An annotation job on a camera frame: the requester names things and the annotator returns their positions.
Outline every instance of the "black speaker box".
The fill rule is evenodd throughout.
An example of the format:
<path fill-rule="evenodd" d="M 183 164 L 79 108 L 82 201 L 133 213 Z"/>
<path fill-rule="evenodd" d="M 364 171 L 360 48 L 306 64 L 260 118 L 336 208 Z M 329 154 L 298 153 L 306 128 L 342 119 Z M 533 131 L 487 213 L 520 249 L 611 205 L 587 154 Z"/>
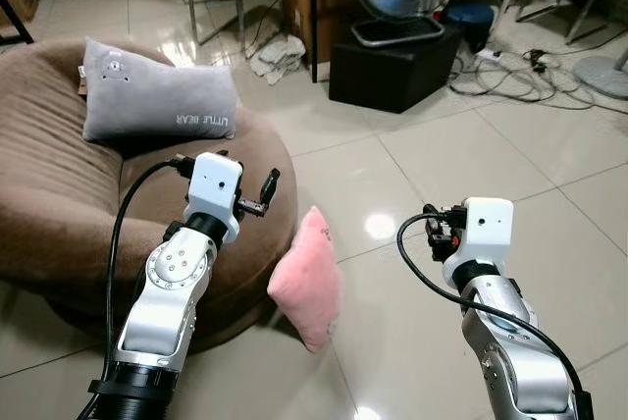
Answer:
<path fill-rule="evenodd" d="M 402 113 L 446 84 L 462 33 L 459 26 L 445 26 L 437 40 L 384 48 L 354 39 L 335 44 L 330 99 Z"/>

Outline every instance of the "pink pillow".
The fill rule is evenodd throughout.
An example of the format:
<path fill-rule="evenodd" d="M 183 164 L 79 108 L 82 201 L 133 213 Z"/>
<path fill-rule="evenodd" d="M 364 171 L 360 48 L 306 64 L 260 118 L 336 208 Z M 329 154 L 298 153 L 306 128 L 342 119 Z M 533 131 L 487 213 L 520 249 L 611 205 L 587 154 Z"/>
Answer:
<path fill-rule="evenodd" d="M 268 294 L 315 353 L 334 332 L 343 292 L 330 230 L 313 206 L 301 221 L 290 251 L 275 268 Z"/>

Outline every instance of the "white cloth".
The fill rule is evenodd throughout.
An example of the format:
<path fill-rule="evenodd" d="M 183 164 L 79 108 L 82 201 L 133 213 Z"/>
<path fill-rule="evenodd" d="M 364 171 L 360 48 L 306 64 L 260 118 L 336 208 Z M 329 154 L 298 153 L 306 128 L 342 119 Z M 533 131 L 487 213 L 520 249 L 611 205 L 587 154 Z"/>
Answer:
<path fill-rule="evenodd" d="M 304 54 L 301 39 L 288 35 L 288 39 L 273 42 L 256 52 L 249 63 L 258 77 L 264 77 L 268 84 L 275 84 L 287 71 L 298 69 Z"/>

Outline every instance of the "fan base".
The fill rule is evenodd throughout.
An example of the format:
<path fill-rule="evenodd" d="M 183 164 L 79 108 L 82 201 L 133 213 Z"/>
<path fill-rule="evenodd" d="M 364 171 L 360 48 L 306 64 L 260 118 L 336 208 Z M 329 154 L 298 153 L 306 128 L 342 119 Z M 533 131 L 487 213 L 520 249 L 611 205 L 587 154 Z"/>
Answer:
<path fill-rule="evenodd" d="M 386 47 L 404 42 L 438 39 L 445 29 L 428 16 L 418 16 L 404 23 L 367 21 L 351 27 L 351 32 L 365 47 Z"/>

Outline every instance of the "cable connector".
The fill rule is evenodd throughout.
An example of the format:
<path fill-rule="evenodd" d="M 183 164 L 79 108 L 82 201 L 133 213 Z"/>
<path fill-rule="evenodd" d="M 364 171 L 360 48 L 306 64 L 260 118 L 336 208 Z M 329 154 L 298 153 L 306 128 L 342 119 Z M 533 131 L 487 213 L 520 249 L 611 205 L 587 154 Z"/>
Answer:
<path fill-rule="evenodd" d="M 194 163 L 196 163 L 196 160 L 178 153 L 177 156 L 172 159 L 171 163 L 182 177 L 191 180 L 192 172 L 194 171 Z"/>
<path fill-rule="evenodd" d="M 453 229 L 467 228 L 467 208 L 464 206 L 453 206 L 445 209 L 441 214 L 441 219 Z"/>

